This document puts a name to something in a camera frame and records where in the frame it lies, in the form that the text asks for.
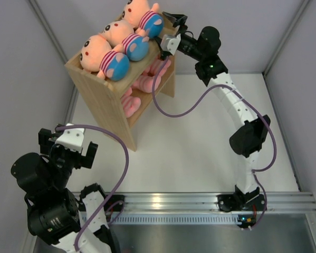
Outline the boy plush black hair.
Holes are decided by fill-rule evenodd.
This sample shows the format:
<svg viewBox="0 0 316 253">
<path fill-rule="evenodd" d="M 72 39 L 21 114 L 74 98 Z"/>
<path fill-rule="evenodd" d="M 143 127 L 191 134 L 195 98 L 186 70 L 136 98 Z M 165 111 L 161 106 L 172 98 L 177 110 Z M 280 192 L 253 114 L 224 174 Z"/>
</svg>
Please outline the boy plush black hair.
<svg viewBox="0 0 316 253">
<path fill-rule="evenodd" d="M 127 21 L 140 36 L 150 39 L 158 37 L 164 28 L 158 3 L 149 5 L 147 0 L 129 0 L 123 8 L 121 18 Z"/>
</svg>

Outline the pink frog-eyed plush toy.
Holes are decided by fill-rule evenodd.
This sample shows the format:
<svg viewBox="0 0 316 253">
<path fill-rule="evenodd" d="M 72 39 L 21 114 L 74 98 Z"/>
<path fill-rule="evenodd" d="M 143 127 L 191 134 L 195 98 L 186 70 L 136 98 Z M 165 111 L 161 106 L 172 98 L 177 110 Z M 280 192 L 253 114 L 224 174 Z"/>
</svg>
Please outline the pink frog-eyed plush toy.
<svg viewBox="0 0 316 253">
<path fill-rule="evenodd" d="M 132 84 L 132 89 L 137 89 L 145 93 L 151 93 L 152 87 L 156 90 L 161 82 L 161 77 L 159 75 L 148 76 L 141 75 L 139 76 Z"/>
</svg>

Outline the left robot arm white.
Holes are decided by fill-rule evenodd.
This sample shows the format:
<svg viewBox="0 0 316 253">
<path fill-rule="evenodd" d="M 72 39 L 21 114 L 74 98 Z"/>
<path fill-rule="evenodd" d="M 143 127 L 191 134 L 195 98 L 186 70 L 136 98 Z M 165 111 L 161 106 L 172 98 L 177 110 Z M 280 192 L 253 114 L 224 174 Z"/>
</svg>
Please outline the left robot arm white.
<svg viewBox="0 0 316 253">
<path fill-rule="evenodd" d="M 92 167 L 98 146 L 90 143 L 84 150 L 84 129 L 72 124 L 41 129 L 38 139 L 40 152 L 21 156 L 11 167 L 25 192 L 29 232 L 66 252 L 119 252 L 110 224 L 122 211 L 124 196 L 109 197 L 97 183 L 75 196 L 66 186 L 74 169 Z"/>
</svg>

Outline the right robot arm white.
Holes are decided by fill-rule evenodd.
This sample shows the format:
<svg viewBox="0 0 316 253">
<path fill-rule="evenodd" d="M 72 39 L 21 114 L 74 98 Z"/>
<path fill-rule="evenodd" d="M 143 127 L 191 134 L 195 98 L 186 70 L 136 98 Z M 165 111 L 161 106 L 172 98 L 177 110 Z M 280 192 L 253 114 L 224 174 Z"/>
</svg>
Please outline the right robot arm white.
<svg viewBox="0 0 316 253">
<path fill-rule="evenodd" d="M 167 12 L 162 15 L 177 32 L 155 39 L 161 58 L 166 59 L 180 51 L 195 59 L 198 78 L 215 93 L 236 127 L 236 132 L 229 138 L 231 149 L 240 156 L 235 169 L 235 190 L 217 197 L 219 209 L 223 212 L 251 210 L 253 207 L 261 209 L 265 199 L 254 176 L 258 155 L 269 132 L 270 118 L 260 116 L 239 94 L 228 68 L 218 55 L 221 41 L 216 28 L 204 27 L 195 39 L 187 35 L 186 15 Z"/>
</svg>

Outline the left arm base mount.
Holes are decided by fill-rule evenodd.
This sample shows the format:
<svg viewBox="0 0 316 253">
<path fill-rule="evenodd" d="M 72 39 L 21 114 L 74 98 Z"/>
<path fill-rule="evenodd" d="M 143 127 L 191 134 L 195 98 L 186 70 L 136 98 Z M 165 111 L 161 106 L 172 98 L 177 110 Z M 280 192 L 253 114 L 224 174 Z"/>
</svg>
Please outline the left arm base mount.
<svg viewBox="0 0 316 253">
<path fill-rule="evenodd" d="M 125 202 L 125 196 L 122 194 L 114 194 L 104 205 L 106 213 L 120 212 Z"/>
</svg>

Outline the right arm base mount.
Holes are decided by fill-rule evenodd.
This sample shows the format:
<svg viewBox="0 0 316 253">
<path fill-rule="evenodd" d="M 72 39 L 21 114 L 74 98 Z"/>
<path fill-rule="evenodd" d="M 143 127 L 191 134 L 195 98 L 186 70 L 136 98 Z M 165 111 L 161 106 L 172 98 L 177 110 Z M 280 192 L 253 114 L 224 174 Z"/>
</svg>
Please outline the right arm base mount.
<svg viewBox="0 0 316 253">
<path fill-rule="evenodd" d="M 265 205 L 263 194 L 220 194 L 218 197 L 219 210 L 223 212 L 232 211 L 262 211 Z"/>
</svg>

